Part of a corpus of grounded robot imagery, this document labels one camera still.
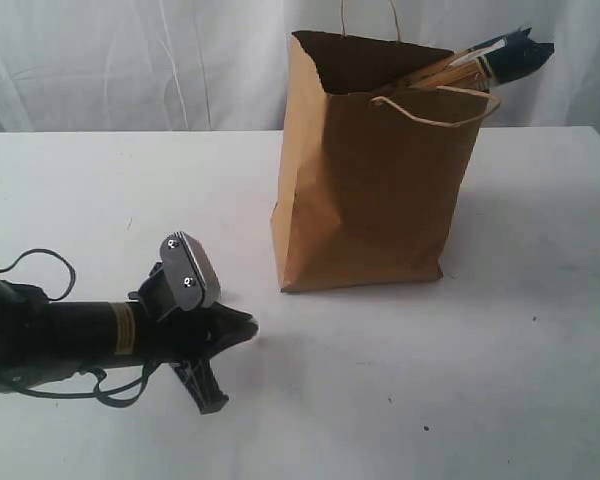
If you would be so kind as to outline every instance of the brown paper bag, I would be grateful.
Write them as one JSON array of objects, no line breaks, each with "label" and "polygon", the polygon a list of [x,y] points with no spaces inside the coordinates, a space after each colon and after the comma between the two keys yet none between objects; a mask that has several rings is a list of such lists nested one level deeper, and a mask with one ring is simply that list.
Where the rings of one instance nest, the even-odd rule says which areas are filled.
[{"label": "brown paper bag", "polygon": [[442,276],[438,258],[489,94],[373,91],[451,53],[293,33],[272,217],[283,291]]}]

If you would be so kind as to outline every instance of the white tabletop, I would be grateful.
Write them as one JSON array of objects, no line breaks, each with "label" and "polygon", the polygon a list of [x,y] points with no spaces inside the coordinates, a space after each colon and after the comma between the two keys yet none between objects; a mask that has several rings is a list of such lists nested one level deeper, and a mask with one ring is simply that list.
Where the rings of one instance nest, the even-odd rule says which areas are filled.
[{"label": "white tabletop", "polygon": [[[280,142],[0,134],[0,265],[53,248],[72,300],[123,300],[185,230],[261,326],[214,360],[216,415],[166,367],[126,410],[0,395],[0,479],[599,479],[598,135],[483,130],[442,281],[294,296],[269,230]],[[31,258],[8,278],[55,294],[66,274]]]}]

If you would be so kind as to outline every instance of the tan tape band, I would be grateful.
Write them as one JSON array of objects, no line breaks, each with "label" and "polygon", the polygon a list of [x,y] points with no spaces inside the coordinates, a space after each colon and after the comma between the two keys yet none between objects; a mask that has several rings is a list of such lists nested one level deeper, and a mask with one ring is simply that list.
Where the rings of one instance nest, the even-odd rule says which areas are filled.
[{"label": "tan tape band", "polygon": [[131,355],[136,342],[136,319],[133,310],[126,303],[112,303],[118,323],[118,339],[116,341],[116,355]]}]

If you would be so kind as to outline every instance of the white curtain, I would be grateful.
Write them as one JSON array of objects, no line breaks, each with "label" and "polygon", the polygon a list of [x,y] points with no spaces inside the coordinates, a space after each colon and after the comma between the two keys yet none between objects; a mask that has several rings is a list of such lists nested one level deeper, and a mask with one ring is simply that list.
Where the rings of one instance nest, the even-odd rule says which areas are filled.
[{"label": "white curtain", "polygon": [[[600,0],[395,0],[404,41],[462,49],[523,23],[556,54],[497,89],[490,125],[600,132]],[[340,0],[0,0],[0,130],[282,127],[293,30],[340,30]],[[384,0],[348,32],[394,38]]]}]

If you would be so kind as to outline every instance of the paper bag handle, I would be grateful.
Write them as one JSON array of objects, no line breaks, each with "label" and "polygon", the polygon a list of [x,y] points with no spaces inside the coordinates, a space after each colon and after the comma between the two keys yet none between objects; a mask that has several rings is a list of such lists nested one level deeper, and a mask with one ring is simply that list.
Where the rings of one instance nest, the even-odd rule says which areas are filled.
[{"label": "paper bag handle", "polygon": [[[396,10],[396,5],[393,3],[393,0],[388,0],[389,4],[391,4],[391,10],[393,10],[393,22],[396,25],[396,33],[398,34],[398,42],[402,41],[402,32],[400,32],[400,23],[398,22],[398,11]],[[340,22],[342,23],[342,36],[347,36],[347,27],[344,21],[344,4],[345,0],[340,1]]]},{"label": "paper bag handle", "polygon": [[432,125],[434,127],[445,127],[445,128],[458,128],[462,125],[466,125],[467,123],[473,123],[473,122],[483,120],[483,119],[487,118],[488,116],[490,116],[498,108],[500,108],[500,105],[502,103],[502,101],[495,95],[493,95],[491,93],[486,93],[486,92],[479,92],[477,90],[469,90],[466,88],[448,87],[448,86],[439,86],[439,87],[436,87],[436,90],[447,90],[449,92],[464,93],[467,95],[473,95],[475,97],[488,98],[489,100],[493,101],[493,104],[492,104],[491,108],[488,108],[483,113],[481,113],[480,115],[477,115],[475,117],[471,117],[466,120],[460,120],[459,122],[439,122],[437,120],[429,120],[428,118],[418,117],[418,116],[414,115],[413,113],[409,112],[408,110],[405,110],[400,105],[398,105],[396,102],[394,102],[393,100],[391,100],[390,98],[387,98],[387,97],[380,96],[380,97],[372,98],[371,103],[373,103],[374,105],[380,105],[381,103],[386,103],[387,105],[392,106],[397,111],[402,113],[405,117],[409,118],[410,120],[413,120],[414,122],[424,123],[425,125]]}]

